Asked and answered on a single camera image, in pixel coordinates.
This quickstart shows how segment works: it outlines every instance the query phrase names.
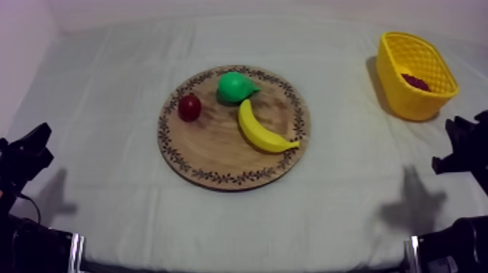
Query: white cloth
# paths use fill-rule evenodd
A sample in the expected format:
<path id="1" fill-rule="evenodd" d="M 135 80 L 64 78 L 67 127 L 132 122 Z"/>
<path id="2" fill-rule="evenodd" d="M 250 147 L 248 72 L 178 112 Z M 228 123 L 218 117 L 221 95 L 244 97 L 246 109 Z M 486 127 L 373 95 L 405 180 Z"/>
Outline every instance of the white cloth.
<path id="1" fill-rule="evenodd" d="M 436 176 L 430 167 L 432 156 L 451 153 L 446 118 L 472 119 L 488 108 L 488 51 L 417 32 L 444 55 L 460 93 L 435 120 L 410 123 L 387 114 L 375 93 L 374 56 L 388 30 L 316 17 L 223 16 L 64 36 L 8 133 L 13 140 L 44 121 L 53 129 L 54 162 L 25 194 L 40 203 L 44 224 L 85 235 L 88 256 L 112 264 L 212 272 L 395 264 L 412 226 L 439 230 L 488 212 L 472 175 Z M 275 183 L 237 194 L 182 180 L 156 141 L 167 96 L 188 77 L 231 64 L 280 74 L 312 117 L 298 164 Z M 426 191 L 417 185 L 405 193 L 408 166 Z M 35 215 L 25 203 L 15 211 Z"/>

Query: fruit stem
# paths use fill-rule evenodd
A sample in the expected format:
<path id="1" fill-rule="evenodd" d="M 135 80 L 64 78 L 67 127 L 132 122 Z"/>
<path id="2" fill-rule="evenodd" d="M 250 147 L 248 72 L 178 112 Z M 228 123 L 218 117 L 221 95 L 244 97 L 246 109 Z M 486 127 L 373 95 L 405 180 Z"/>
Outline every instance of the fruit stem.
<path id="1" fill-rule="evenodd" d="M 288 145 L 288 148 L 298 148 L 298 147 L 300 147 L 299 141 L 290 142 L 290 144 Z"/>

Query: banana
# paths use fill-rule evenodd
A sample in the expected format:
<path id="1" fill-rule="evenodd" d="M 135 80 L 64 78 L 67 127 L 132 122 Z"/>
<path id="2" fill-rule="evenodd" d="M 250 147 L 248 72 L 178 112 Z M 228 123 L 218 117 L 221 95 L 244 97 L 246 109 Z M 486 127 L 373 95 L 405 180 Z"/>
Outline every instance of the banana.
<path id="1" fill-rule="evenodd" d="M 300 142 L 289 142 L 279 134 L 264 128 L 256 120 L 249 99 L 245 99 L 240 104 L 239 125 L 249 141 L 264 151 L 283 152 L 290 148 L 300 146 Z"/>

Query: toy fruit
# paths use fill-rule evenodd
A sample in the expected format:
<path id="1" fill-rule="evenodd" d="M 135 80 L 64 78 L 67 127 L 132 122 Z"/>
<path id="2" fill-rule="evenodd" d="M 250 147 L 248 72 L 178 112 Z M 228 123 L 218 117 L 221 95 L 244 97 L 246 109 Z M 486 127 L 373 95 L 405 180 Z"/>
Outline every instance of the toy fruit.
<path id="1" fill-rule="evenodd" d="M 217 99 L 221 102 L 238 103 L 257 91 L 259 88 L 248 77 L 238 72 L 228 72 L 219 80 Z"/>
<path id="2" fill-rule="evenodd" d="M 193 93 L 182 97 L 178 103 L 179 117 L 186 122 L 194 121 L 200 115 L 202 104 Z"/>
<path id="3" fill-rule="evenodd" d="M 402 74 L 402 77 L 408 82 L 409 85 L 418 88 L 420 90 L 424 90 L 430 92 L 431 90 L 428 87 L 428 84 L 425 81 L 420 80 L 414 76 L 408 74 Z"/>
<path id="4" fill-rule="evenodd" d="M 251 101 L 244 100 L 239 107 L 239 125 L 251 143 L 267 152 L 283 152 L 300 145 L 300 142 L 289 142 L 279 134 L 264 128 L 253 114 Z"/>

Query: white wall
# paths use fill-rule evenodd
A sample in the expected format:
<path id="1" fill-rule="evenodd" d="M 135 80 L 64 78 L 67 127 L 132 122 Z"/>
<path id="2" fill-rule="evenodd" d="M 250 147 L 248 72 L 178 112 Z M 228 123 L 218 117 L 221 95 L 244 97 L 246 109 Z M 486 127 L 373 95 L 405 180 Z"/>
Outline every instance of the white wall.
<path id="1" fill-rule="evenodd" d="M 401 26 L 488 44 L 487 0 L 50 0 L 64 31 L 185 15 L 314 14 Z"/>
<path id="2" fill-rule="evenodd" d="M 0 0 L 0 136 L 56 35 L 44 0 Z"/>

